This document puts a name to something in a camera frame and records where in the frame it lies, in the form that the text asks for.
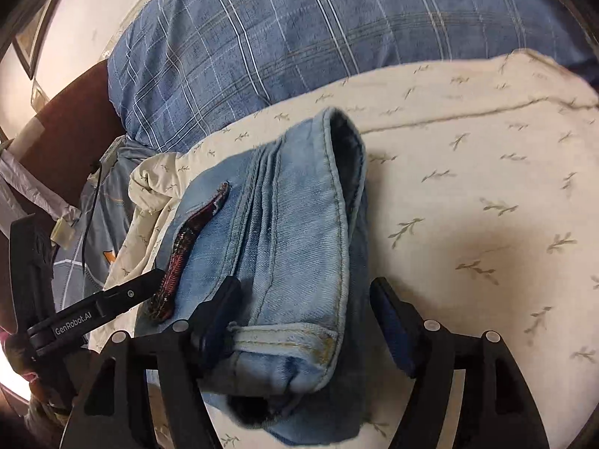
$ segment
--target leaf pattern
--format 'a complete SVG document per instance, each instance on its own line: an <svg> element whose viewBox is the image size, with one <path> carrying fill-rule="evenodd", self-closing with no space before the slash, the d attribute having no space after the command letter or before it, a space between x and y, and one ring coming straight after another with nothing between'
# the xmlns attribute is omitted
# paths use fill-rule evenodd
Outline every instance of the leaf pattern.
<svg viewBox="0 0 599 449"><path fill-rule="evenodd" d="M229 434L225 434L225 437L221 437L221 441L223 443L223 448L227 447L229 444L231 444L232 447L235 447L236 442L241 442L239 438L230 436Z"/></svg>
<svg viewBox="0 0 599 449"><path fill-rule="evenodd" d="M575 358L578 358L580 360L587 360L588 362L595 364L597 362L595 361L595 354L596 351L594 349L588 351L588 347L583 346L582 348L580 348L579 351L573 352L570 355L570 359L573 360Z"/></svg>
<svg viewBox="0 0 599 449"><path fill-rule="evenodd" d="M403 108L401 106L395 107L393 109L388 109L387 111L383 111L380 116L391 116L395 113L397 113L398 111L401 111Z"/></svg>
<svg viewBox="0 0 599 449"><path fill-rule="evenodd" d="M503 63L499 66L499 74L503 74L503 71L505 69L505 65L507 64L508 59L510 58L510 54L507 54L505 56L505 60L503 61Z"/></svg>
<svg viewBox="0 0 599 449"><path fill-rule="evenodd" d="M570 140L573 136L572 130L570 130L558 140L558 143L564 143L566 140Z"/></svg>
<svg viewBox="0 0 599 449"><path fill-rule="evenodd" d="M574 179L573 177L576 175L576 172L570 172L566 177L564 177L564 185L562 186L562 190L565 191L565 194L568 198L572 195L572 188L574 187Z"/></svg>
<svg viewBox="0 0 599 449"><path fill-rule="evenodd" d="M380 162L380 164L382 165L385 162L393 162L397 158L397 155L389 157L387 154L368 154L368 157L370 158L370 162Z"/></svg>
<svg viewBox="0 0 599 449"><path fill-rule="evenodd" d="M461 135L456 135L455 140L449 143L450 146L453 147L453 151L457 150L457 146L466 140L466 137L470 135L469 133L462 133Z"/></svg>
<svg viewBox="0 0 599 449"><path fill-rule="evenodd" d="M374 427L374 430L376 430L381 436L383 436L385 439L387 438L387 433L385 432L385 430L389 427L389 424L386 422L367 422L368 424L371 424L372 427Z"/></svg>
<svg viewBox="0 0 599 449"><path fill-rule="evenodd" d="M546 317L547 317L547 313L553 309L553 307L551 306L547 306L547 307L543 307L542 310L538 311L538 312L533 312L531 314L531 317L534 318L532 325L524 330L525 334L528 334L531 336L531 339L528 340L528 345L532 346L532 339L537 335L537 330L539 327L543 327L545 329L547 329L547 325L546 325Z"/></svg>
<svg viewBox="0 0 599 449"><path fill-rule="evenodd" d="M565 245L576 245L578 242L575 239L571 239L572 233L569 231L561 238L560 235L555 235L553 243L547 247L547 253L552 254L554 251L562 253L564 251L563 246Z"/></svg>
<svg viewBox="0 0 599 449"><path fill-rule="evenodd" d="M480 265L480 260L475 260L472 263L460 263L455 268L456 270L467 270L470 272L470 276L473 280L476 279L479 275L481 275L484 279L491 282L493 285L499 285L499 281L493 276L495 273L494 268L489 268L487 270L483 270L478 265Z"/></svg>
<svg viewBox="0 0 599 449"><path fill-rule="evenodd" d="M507 129L511 130L512 128L516 128L516 130L522 131L525 128L528 128L528 124L526 124L526 123L510 123L508 125Z"/></svg>
<svg viewBox="0 0 599 449"><path fill-rule="evenodd" d="M505 213L513 213L518 208L517 204L515 206L508 206L503 201L491 202L485 198L480 198L480 201L484 204L483 211L496 210L499 211L498 216L503 216Z"/></svg>
<svg viewBox="0 0 599 449"><path fill-rule="evenodd" d="M526 160L526 156L520 156L520 155L516 155L515 153L509 154L509 155L502 155L500 158L500 160L511 160L512 162L523 162L523 160Z"/></svg>
<svg viewBox="0 0 599 449"><path fill-rule="evenodd" d="M447 171L445 172L437 172L437 170L435 169L435 171L432 172L432 174L430 175L425 175L421 182L426 182L429 179L441 179L444 177L456 177L455 174L452 174L451 171L449 169L447 169Z"/></svg>
<svg viewBox="0 0 599 449"><path fill-rule="evenodd" d="M404 235L404 233L409 232L411 235L413 235L414 225L423 221L424 218L414 218L409 223L397 223L397 226L402 226L402 228L397 233L393 233L388 236L388 238L395 238L391 248L395 248L397 241L401 240L401 237Z"/></svg>
<svg viewBox="0 0 599 449"><path fill-rule="evenodd" d="M416 70L414 71L414 74L416 74L417 72L422 72L422 71L424 71L424 70L428 70L429 68L430 68L430 65L429 65L429 64L420 65L420 66L418 67L418 69L416 69Z"/></svg>
<svg viewBox="0 0 599 449"><path fill-rule="evenodd" d="M409 89L408 89L408 90L405 92L405 94L404 94L404 101L405 101L406 99L408 99L408 96L412 94L412 92L414 91L414 89L416 89L416 86L412 86L411 88L409 88Z"/></svg>
<svg viewBox="0 0 599 449"><path fill-rule="evenodd" d="M333 97L332 94L329 94L329 93L326 92L324 94L321 94L320 97L316 98L315 103L318 103L320 101L324 101L325 99L332 98L332 97Z"/></svg>

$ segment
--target blanket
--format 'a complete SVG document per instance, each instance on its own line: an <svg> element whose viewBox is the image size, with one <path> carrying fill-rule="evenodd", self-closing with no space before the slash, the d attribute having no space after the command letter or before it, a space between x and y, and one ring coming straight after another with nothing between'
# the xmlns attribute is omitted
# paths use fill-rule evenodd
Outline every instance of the blanket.
<svg viewBox="0 0 599 449"><path fill-rule="evenodd" d="M498 331L551 447L564 447L599 401L598 103L582 79L528 50L342 79L249 115L186 154L143 162L131 177L136 212L107 287L153 267L185 189L201 172L323 107L339 107L369 156L372 277L386 276L424 318L453 332ZM116 329L133 332L136 315L132 309L94 332L92 345L100 349ZM339 447L386 448L405 407L411 384L384 349L373 348L370 359L369 416L357 441ZM458 373L443 448L457 424L459 383ZM224 442L280 447L210 411Z"/></svg>

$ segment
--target light blue denim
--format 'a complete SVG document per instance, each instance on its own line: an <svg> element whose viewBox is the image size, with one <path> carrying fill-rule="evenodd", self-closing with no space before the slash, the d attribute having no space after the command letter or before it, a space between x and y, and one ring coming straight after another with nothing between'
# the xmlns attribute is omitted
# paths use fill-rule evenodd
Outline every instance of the light blue denim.
<svg viewBox="0 0 599 449"><path fill-rule="evenodd" d="M166 232L158 268L168 265L182 224L225 181L229 197L194 244L172 319L138 319L136 336L158 332L189 318L227 275L239 278L244 304L229 327L231 349L200 386L236 422L288 444L339 442L362 421L365 168L357 130L330 108L200 174Z"/></svg>
<svg viewBox="0 0 599 449"><path fill-rule="evenodd" d="M559 0L152 0L110 56L129 135L186 152L268 104L387 65L529 47L599 84Z"/></svg>

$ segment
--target black cable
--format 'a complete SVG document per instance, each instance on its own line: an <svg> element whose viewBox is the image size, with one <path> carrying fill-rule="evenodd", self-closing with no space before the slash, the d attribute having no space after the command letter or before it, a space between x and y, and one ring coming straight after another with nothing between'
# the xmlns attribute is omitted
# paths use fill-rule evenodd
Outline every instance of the black cable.
<svg viewBox="0 0 599 449"><path fill-rule="evenodd" d="M85 227L85 233L83 233L83 245L81 248L81 264L82 264L82 268L83 268L84 281L85 281L85 243L88 242L89 227L92 225L92 219L94 219L94 211L96 210L96 202L98 200L98 193L100 192L100 182L102 181L102 163L96 162L94 165L95 166L97 165L98 169L100 171L98 172L98 183L96 184L96 192L94 193L94 202L92 203L92 212L89 215L88 225Z"/></svg>

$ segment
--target bedsheet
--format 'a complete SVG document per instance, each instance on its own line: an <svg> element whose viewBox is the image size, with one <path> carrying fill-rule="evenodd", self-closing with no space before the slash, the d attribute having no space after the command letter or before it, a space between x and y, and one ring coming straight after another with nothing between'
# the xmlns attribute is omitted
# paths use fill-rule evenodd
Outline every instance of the bedsheet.
<svg viewBox="0 0 599 449"><path fill-rule="evenodd" d="M57 311L103 289L133 218L135 204L128 195L129 176L154 153L135 140L119 137L101 160L102 177L96 173L85 184L81 195L83 213L74 225L74 238L68 248L58 250L54 260L52 293ZM83 233L91 217L98 180L100 192L88 233L83 274Z"/></svg>
<svg viewBox="0 0 599 449"><path fill-rule="evenodd" d="M159 152L269 104L386 65L529 47L599 82L558 0L152 0L109 59L129 135Z"/></svg>
<svg viewBox="0 0 599 449"><path fill-rule="evenodd" d="M371 277L387 277L400 298L453 332L498 331L535 397L550 446L561 449L599 402L598 104L582 79L532 51L340 80L254 113L185 155L142 163L130 183L139 214L107 287L152 268L197 174L324 106L340 107L369 156ZM94 332L91 345L100 348L116 329L133 332L136 315L133 309ZM368 417L340 448L386 449L412 387L382 339L373 337L370 348ZM452 444L461 383L457 372L443 449ZM283 447L215 409L210 414L227 447ZM155 421L168 442L165 424Z"/></svg>

